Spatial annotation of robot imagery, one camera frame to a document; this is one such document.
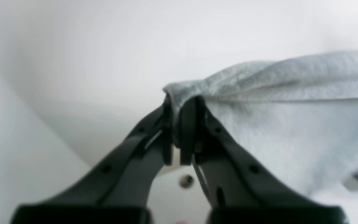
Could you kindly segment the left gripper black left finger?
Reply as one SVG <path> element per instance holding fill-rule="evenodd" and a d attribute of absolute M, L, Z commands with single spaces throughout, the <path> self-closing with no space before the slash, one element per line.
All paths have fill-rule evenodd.
<path fill-rule="evenodd" d="M 145 116 L 111 153 L 67 190 L 21 205 L 12 224 L 151 224 L 151 185 L 173 160 L 170 97 Z"/>

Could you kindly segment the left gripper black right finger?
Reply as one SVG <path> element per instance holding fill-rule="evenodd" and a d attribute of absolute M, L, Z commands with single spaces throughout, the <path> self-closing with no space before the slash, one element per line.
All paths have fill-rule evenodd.
<path fill-rule="evenodd" d="M 347 224 L 341 207 L 296 193 L 240 146 L 202 97 L 179 112 L 180 164 L 192 165 L 212 207 L 208 224 Z"/>

